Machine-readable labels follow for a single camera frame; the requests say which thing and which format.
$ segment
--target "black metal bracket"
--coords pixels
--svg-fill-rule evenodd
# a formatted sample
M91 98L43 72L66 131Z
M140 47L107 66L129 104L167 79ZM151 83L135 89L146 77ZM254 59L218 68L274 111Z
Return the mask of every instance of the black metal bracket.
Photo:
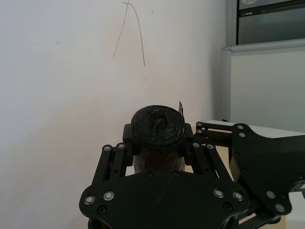
M233 180L216 146L229 148ZM126 125L123 143L103 147L92 184L81 196L88 227L256 229L291 212L289 192L305 191L305 136L272 139L245 124L198 122L194 135L186 124L181 147L193 174L125 176L136 154Z

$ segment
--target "scribble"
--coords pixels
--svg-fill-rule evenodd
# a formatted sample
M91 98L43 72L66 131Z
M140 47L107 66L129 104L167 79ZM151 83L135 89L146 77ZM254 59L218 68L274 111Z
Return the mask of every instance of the scribble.
M123 29L124 29L124 25L125 25L125 22L126 22L126 15L127 15L127 10L128 10L128 6L129 6L129 2L130 2L130 0L128 0L127 6L126 6L126 11L125 11L125 16L124 16L124 22L123 22L123 25L122 25L121 33L120 33L120 35L119 35L118 42L117 42L117 44L116 44L116 48L115 48L115 51L114 51L114 54L113 54L112 57L115 56L116 51L118 50L118 47L119 47L120 39L121 39L121 36L122 36L122 33L123 33Z
M140 21L139 21L139 17L138 17L138 14L137 14L137 11L135 10L135 8L133 7L133 5L131 3L128 2L123 2L124 4L127 4L128 5L131 5L134 12L135 12L135 15L137 16L137 20L138 20L138 24L139 24L139 32L140 32L140 37L141 37L141 44L142 44L142 55L143 55L143 64L144 64L144 67L145 67L145 57L144 57L144 48L143 48L143 39L142 39L142 33L141 33L141 27L140 27Z

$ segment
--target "bolt head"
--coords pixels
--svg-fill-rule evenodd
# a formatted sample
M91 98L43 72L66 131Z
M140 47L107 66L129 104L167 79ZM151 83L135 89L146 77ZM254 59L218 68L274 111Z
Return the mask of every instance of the bolt head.
M97 213L99 214L105 214L107 212L106 206L100 206L99 209L97 210Z
M105 150L105 151L109 151L109 150L111 150L111 147L110 147L110 146L105 146L105 147L104 147L104 150Z
M194 143L193 146L198 148L200 145L198 143Z
M180 174L179 174L179 172L174 171L174 172L172 173L172 176L173 176L173 177L179 177L179 176L180 176Z
M214 190L214 195L218 198L224 198L224 193L219 189Z
M273 191L267 191L266 195L268 196L268 198L270 199L274 199L275 198L275 193Z
M119 149L124 149L125 148L125 145L124 144L119 144Z
M147 172L147 173L145 173L145 176L146 176L147 178L152 178L153 173L152 173L152 172Z
M231 204L225 203L225 204L224 204L224 209L225 209L226 211L232 211L232 210L233 210L233 207L232 207Z
M299 178L300 180L302 180L304 177L303 177L302 174L298 174L298 175L297 175L297 178Z
M283 205L281 205L281 204L276 204L275 208L279 212L285 212L285 207Z
M85 198L85 201L84 201L84 204L85 205L89 205L89 204L92 204L95 200L95 197L94 196L88 196Z
M234 192L233 193L233 196L235 199L237 199L238 201L243 201L244 200L244 197L242 194L240 194L239 192Z
M109 201L114 198L114 193L111 191L105 192L104 193L104 200Z

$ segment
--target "white wall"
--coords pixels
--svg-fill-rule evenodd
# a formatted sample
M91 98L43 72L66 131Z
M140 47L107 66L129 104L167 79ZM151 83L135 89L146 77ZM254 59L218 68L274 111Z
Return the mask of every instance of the white wall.
M304 58L305 47L233 53L230 121L305 133Z
M305 225L305 199L301 192L290 193L292 212L287 216L287 229L301 229Z
M138 109L220 118L225 0L0 3L0 228L84 229L101 147Z

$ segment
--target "roll of black tape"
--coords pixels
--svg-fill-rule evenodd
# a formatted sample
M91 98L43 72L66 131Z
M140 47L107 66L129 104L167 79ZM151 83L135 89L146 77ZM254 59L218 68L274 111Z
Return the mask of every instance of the roll of black tape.
M137 154L135 173L147 170L182 170L181 153L185 122L182 115L166 106L148 106L132 118L132 138Z

